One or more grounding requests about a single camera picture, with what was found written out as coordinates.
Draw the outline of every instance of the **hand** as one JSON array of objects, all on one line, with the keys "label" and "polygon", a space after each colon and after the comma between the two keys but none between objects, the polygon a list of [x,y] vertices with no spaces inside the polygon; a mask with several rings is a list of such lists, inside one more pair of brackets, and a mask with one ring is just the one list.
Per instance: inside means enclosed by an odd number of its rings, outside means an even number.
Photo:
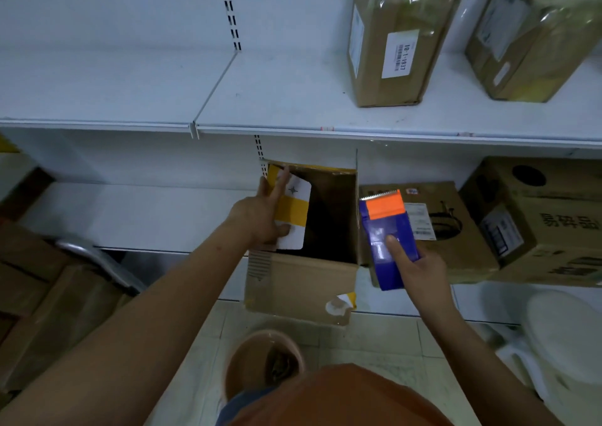
[{"label": "hand", "polygon": [[290,225],[277,226],[274,222],[278,200],[284,194],[288,179],[290,179],[290,171],[286,167],[278,178],[274,190],[270,192],[270,186],[262,176],[257,194],[240,200],[232,206],[226,223],[234,223],[241,227],[242,231],[248,232],[251,237],[250,247],[275,241],[286,236],[290,231]]},{"label": "hand", "polygon": [[423,318],[435,319],[455,313],[447,266],[438,253],[418,246],[420,259],[412,263],[394,236],[385,240],[402,275],[403,285]]}]

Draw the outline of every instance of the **forearm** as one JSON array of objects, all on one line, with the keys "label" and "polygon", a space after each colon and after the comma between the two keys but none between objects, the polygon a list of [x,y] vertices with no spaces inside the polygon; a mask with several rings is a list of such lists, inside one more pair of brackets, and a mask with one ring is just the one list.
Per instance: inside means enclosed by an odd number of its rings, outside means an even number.
[{"label": "forearm", "polygon": [[424,319],[483,426],[562,426],[455,308]]},{"label": "forearm", "polygon": [[222,224],[34,381],[0,422],[142,424],[250,243],[248,232]]}]

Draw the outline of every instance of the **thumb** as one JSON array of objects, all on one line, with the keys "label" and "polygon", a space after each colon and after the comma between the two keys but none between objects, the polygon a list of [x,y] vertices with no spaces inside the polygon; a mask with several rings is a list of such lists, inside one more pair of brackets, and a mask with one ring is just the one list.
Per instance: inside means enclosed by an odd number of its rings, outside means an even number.
[{"label": "thumb", "polygon": [[278,225],[276,227],[276,231],[278,232],[279,238],[282,238],[282,236],[286,236],[290,230],[291,230],[291,226],[287,225],[287,224]]},{"label": "thumb", "polygon": [[402,275],[406,272],[410,272],[416,269],[416,266],[414,266],[414,263],[410,261],[408,255],[406,255],[406,251],[403,249],[403,247],[401,246],[401,244],[395,236],[389,234],[385,238],[385,245],[387,246],[387,249],[393,257],[393,259],[395,260],[395,264],[397,265],[397,268],[399,269],[399,272],[402,273]]}]

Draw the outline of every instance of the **orange label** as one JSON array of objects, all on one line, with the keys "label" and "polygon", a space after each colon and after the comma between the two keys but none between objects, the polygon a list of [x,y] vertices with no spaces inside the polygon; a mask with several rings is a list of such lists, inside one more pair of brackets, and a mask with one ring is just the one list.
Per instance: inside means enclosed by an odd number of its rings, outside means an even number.
[{"label": "orange label", "polygon": [[398,215],[406,211],[406,206],[403,205],[402,194],[399,193],[399,190],[396,190],[394,194],[367,200],[366,208],[371,220]]}]

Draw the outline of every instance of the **orange shirt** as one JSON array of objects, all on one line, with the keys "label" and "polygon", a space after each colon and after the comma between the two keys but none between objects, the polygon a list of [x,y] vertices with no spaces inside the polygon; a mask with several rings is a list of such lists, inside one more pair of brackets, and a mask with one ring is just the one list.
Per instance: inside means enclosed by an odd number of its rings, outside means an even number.
[{"label": "orange shirt", "polygon": [[243,408],[230,426],[453,426],[428,400],[354,364],[283,383]]}]

